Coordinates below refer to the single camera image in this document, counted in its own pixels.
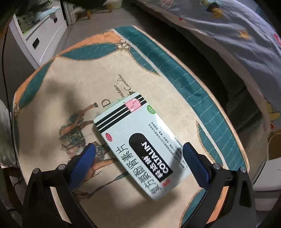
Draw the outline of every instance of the metal screw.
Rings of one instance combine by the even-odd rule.
[[[60,165],[58,166],[58,169],[59,169],[59,170],[64,170],[64,169],[65,169],[65,164],[60,164]]]
[[[243,172],[243,173],[246,173],[246,172],[247,172],[247,170],[246,170],[244,167],[241,167],[240,170],[241,170],[241,172]]]
[[[221,165],[218,164],[218,163],[214,163],[214,164],[213,164],[213,167],[214,167],[215,169],[220,169],[220,168],[221,168]]]
[[[38,168],[35,168],[32,172],[33,172],[34,174],[36,174],[36,173],[39,172],[39,169],[38,169]]]

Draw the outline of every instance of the black stripe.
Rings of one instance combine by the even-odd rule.
[[[141,99],[139,99],[139,102],[142,102],[144,100],[144,98],[142,97]]]
[[[116,112],[120,111],[122,108],[126,107],[126,105],[122,105],[120,106],[118,109],[114,110],[113,112],[109,113],[108,115],[106,115],[105,117],[103,117],[101,120],[99,120],[98,122],[96,122],[96,126],[99,125],[100,123],[102,123],[103,121],[105,121],[107,118],[111,117],[112,115],[114,115]]]
[[[111,126],[113,126],[114,124],[116,124],[117,122],[119,122],[120,120],[122,120],[123,118],[125,118],[127,115],[129,115],[131,112],[127,112],[125,114],[123,114],[122,116],[120,116],[119,118],[117,118],[116,120],[114,120],[112,123],[110,123],[109,125],[107,125],[106,127],[104,127],[103,129],[99,130],[100,133],[106,131],[107,129],[109,129]]]
[[[143,102],[141,103],[141,105],[144,105],[145,103],[147,103],[147,101],[143,101]]]
[[[114,114],[113,116],[111,116],[109,119],[107,119],[105,122],[103,122],[101,125],[99,125],[97,128],[101,129],[103,126],[107,125],[109,122],[113,121],[115,118],[117,118],[118,116],[121,116],[124,112],[128,111],[129,109],[126,107],[124,108],[124,110],[122,110],[121,112],[118,112],[116,114]]]

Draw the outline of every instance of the green oval label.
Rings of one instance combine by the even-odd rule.
[[[153,109],[150,105],[147,106],[147,110],[148,110],[151,114],[155,114],[155,113],[156,113],[156,112],[154,111],[154,109]]]

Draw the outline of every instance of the box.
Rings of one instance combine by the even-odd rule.
[[[111,106],[94,123],[120,163],[152,199],[161,198],[191,173],[182,145],[139,93]]]

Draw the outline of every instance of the yellow chair leg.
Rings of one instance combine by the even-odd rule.
[[[87,10],[87,17],[88,19],[91,19],[91,10]]]
[[[108,5],[106,5],[106,7],[107,9],[109,9],[109,12],[112,13],[113,5],[109,3]]]

